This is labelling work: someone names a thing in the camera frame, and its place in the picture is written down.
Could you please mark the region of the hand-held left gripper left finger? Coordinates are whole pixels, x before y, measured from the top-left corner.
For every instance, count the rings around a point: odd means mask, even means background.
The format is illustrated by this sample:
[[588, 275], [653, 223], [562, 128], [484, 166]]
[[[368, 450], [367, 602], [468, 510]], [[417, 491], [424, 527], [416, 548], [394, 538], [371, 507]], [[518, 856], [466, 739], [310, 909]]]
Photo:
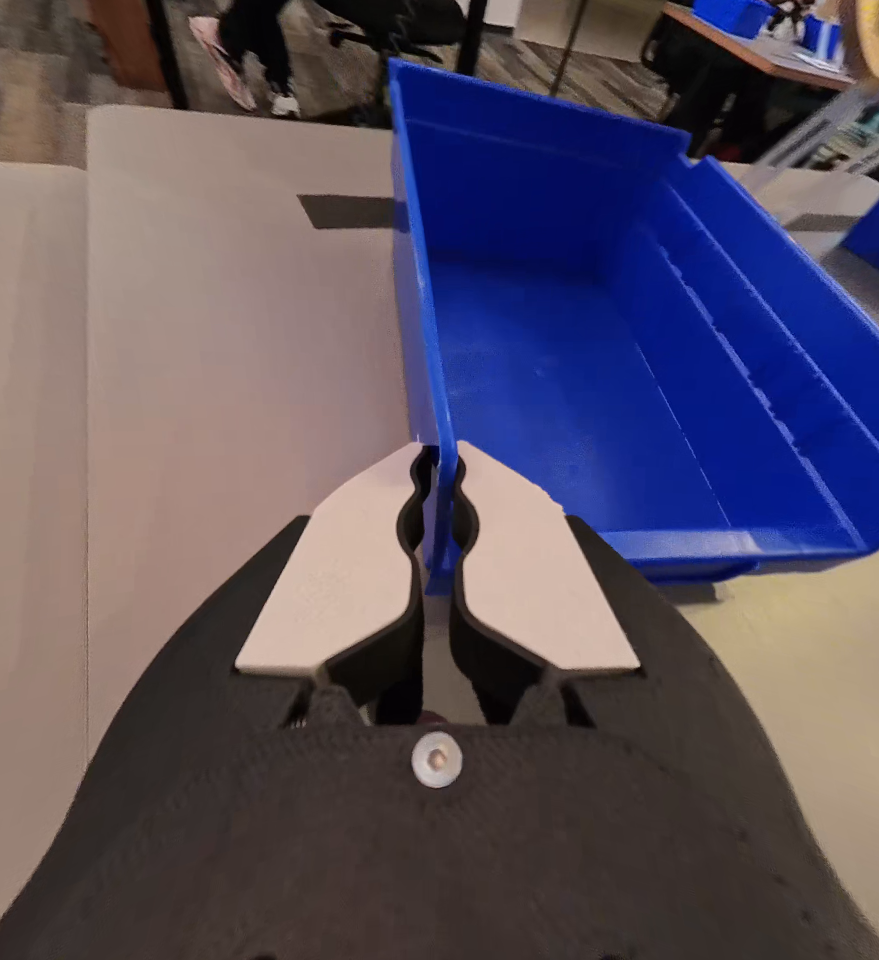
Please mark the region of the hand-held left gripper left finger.
[[422, 706], [417, 551], [433, 469], [410, 442], [330, 493], [307, 518], [234, 667], [347, 691], [357, 706]]

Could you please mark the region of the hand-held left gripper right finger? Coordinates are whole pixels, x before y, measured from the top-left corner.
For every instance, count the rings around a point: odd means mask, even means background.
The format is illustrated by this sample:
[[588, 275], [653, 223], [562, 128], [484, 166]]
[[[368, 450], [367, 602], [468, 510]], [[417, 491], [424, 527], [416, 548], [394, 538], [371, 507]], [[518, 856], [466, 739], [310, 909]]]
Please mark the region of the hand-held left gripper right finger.
[[486, 713], [512, 715], [542, 683], [639, 671], [570, 518], [542, 486], [460, 440], [452, 505], [450, 649]]

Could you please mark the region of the black table leg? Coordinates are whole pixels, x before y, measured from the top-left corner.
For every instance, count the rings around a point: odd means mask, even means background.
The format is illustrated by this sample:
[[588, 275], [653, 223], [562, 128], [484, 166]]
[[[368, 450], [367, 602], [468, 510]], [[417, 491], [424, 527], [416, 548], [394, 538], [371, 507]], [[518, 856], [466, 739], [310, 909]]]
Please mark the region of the black table leg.
[[163, 1], [144, 1], [163, 80], [174, 109], [188, 111], [190, 104], [183, 83], [182, 71], [171, 34], [166, 5]]
[[483, 41], [486, 0], [469, 1], [465, 15], [465, 26], [458, 44], [456, 72], [463, 76], [473, 76], [479, 60]]

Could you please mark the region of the black office chair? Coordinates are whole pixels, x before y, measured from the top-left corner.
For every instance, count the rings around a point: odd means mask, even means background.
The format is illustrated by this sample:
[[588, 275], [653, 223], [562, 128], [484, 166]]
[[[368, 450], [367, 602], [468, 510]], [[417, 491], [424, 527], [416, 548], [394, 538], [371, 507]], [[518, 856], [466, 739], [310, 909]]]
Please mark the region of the black office chair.
[[456, 46], [467, 17], [456, 1], [315, 1], [327, 14], [351, 24], [375, 49], [415, 53], [421, 47]]

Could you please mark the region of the wooden top desk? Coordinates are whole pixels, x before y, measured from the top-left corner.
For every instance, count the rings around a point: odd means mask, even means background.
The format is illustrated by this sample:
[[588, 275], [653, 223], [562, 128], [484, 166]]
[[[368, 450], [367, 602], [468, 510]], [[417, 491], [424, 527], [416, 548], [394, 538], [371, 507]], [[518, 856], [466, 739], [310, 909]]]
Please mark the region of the wooden top desk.
[[844, 91], [854, 79], [844, 71], [834, 71], [801, 59], [797, 48], [769, 35], [744, 39], [717, 29], [702, 20], [690, 8], [666, 3], [663, 16], [710, 42], [737, 61], [771, 78], [799, 83], [819, 90]]

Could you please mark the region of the brown wooden cabinet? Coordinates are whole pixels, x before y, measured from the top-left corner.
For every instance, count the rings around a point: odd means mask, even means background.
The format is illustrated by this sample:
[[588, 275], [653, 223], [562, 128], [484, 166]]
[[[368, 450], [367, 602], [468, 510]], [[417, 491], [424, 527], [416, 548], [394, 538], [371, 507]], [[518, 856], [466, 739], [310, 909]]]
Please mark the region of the brown wooden cabinet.
[[166, 92], [144, 1], [86, 1], [106, 63], [116, 83], [133, 90]]

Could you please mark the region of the small blue plastic bin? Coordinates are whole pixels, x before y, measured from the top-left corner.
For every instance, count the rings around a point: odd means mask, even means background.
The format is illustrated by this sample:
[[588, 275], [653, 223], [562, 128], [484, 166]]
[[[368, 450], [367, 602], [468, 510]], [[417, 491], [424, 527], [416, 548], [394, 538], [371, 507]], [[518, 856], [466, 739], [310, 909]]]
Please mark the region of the small blue plastic bin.
[[775, 12], [766, 1], [695, 1], [691, 8], [697, 19], [744, 41], [755, 40]]

